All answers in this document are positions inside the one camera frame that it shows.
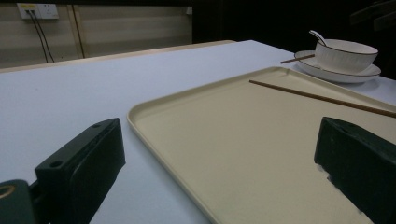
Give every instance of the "wall socket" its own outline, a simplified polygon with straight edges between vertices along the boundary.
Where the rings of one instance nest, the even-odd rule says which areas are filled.
[[[55,4],[33,4],[33,3],[17,3],[18,10],[24,20],[30,20],[26,10],[34,12],[38,19],[59,19],[58,10]]]

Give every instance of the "beige tray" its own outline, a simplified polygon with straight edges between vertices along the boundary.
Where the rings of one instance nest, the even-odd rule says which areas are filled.
[[[248,83],[396,111],[274,67],[137,105],[128,120],[214,223],[371,223],[314,163],[322,117],[396,143],[396,119]]]

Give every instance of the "spoon handle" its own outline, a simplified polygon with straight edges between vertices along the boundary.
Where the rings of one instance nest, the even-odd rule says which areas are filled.
[[[321,36],[318,32],[310,30],[309,34],[314,35],[317,39],[319,39],[324,44],[324,46],[327,46],[326,41],[324,40],[323,36]]]

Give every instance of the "white plate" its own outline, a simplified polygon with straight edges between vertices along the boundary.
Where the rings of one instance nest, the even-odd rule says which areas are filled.
[[[294,58],[300,58],[311,54],[315,54],[315,51],[314,50],[298,51],[297,53],[294,54]],[[303,70],[305,70],[305,72],[307,72],[309,75],[321,79],[325,79],[331,82],[361,83],[371,80],[375,77],[378,77],[381,74],[381,69],[379,69],[377,66],[373,64],[371,64],[368,68],[357,74],[341,74],[341,73],[327,71],[318,66],[315,57],[300,60],[297,62],[297,65],[300,66]]]

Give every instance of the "chopsticks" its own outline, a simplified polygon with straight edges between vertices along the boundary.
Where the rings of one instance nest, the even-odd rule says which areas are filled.
[[[291,62],[300,61],[300,60],[303,60],[303,59],[308,59],[308,58],[313,58],[313,57],[315,57],[315,54],[310,54],[310,55],[306,55],[304,57],[286,60],[286,61],[283,61],[283,62],[280,62],[280,63],[291,63]]]
[[[363,111],[367,111],[367,112],[371,112],[371,113],[375,113],[375,114],[379,114],[379,115],[383,115],[383,116],[387,116],[387,117],[396,119],[396,113],[390,112],[387,110],[377,109],[377,108],[373,108],[373,107],[366,106],[366,105],[357,105],[357,104],[353,104],[353,103],[342,101],[342,100],[336,100],[333,98],[315,95],[315,94],[304,92],[304,91],[296,91],[296,90],[279,87],[279,86],[275,86],[275,85],[271,85],[271,84],[263,83],[263,82],[259,82],[259,81],[250,80],[249,82],[259,85],[259,86],[271,88],[271,89],[274,89],[277,91],[285,91],[288,93],[301,95],[304,97],[308,97],[308,98],[312,98],[312,99],[316,99],[316,100],[320,100],[320,101],[325,101],[325,102],[329,102],[329,103],[336,104],[336,105],[343,105],[343,106],[347,106],[347,107],[351,107],[351,108],[355,108],[355,109],[359,109],[359,110],[363,110]]]

